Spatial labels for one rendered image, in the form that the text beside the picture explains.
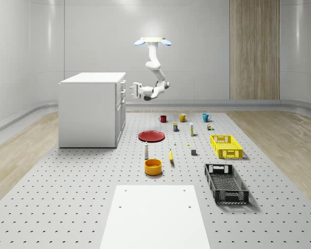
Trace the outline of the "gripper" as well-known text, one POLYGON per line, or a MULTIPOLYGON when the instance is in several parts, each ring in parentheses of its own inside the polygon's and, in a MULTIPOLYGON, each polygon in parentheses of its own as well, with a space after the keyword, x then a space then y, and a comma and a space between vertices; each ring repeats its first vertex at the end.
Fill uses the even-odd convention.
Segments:
POLYGON ((135 99, 140 99, 141 95, 143 94, 143 85, 138 82, 134 82, 132 86, 130 86, 130 89, 132 89, 131 95, 135 99))

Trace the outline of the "red plate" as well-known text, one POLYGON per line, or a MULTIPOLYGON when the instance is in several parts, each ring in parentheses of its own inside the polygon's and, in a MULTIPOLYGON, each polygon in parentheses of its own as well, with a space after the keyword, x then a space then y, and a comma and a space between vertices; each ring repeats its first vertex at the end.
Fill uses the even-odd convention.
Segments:
POLYGON ((144 131, 138 135, 138 138, 144 142, 155 143, 165 139, 165 135, 159 131, 144 131))

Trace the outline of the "drone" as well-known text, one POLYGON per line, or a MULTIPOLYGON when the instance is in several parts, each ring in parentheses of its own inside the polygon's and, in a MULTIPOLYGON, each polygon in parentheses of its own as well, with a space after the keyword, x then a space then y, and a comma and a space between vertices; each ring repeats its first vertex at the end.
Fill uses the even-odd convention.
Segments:
POLYGON ((135 46, 143 45, 144 43, 162 43, 167 46, 171 46, 172 43, 166 40, 164 37, 141 37, 134 43, 135 46))

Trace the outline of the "white cabinet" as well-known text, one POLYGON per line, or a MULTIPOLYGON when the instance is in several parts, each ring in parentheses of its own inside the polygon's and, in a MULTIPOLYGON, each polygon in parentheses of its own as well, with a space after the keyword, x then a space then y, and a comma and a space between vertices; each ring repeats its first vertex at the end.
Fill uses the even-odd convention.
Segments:
POLYGON ((116 148, 125 126, 125 73, 80 73, 59 83, 59 146, 116 148))

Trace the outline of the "yellow bowl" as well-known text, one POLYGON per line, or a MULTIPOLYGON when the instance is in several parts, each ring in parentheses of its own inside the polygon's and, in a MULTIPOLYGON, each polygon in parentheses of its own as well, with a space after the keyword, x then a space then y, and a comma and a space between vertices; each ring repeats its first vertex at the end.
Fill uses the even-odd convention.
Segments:
POLYGON ((159 159, 148 159, 145 161, 145 173, 158 175, 162 172, 162 162, 159 159))

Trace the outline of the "yellow basket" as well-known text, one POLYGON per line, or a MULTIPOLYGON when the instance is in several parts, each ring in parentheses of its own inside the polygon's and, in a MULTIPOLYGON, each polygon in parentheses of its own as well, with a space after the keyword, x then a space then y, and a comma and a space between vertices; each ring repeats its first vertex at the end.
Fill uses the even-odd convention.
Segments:
POLYGON ((232 135, 211 135, 210 143, 219 158, 243 157, 243 149, 232 135))

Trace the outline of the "white board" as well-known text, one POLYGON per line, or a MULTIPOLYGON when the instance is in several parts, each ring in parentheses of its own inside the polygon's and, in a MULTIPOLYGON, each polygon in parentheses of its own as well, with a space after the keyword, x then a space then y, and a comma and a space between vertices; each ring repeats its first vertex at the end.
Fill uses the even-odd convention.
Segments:
POLYGON ((100 249, 210 249, 192 185, 118 185, 100 249))

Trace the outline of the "dark grey basket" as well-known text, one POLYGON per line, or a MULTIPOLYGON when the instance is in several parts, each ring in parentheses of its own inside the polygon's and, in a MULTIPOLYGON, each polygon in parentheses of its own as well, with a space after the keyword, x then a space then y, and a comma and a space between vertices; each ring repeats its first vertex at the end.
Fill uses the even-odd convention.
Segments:
POLYGON ((220 204, 246 204, 249 191, 231 164, 204 164, 204 174, 213 193, 215 202, 220 204))

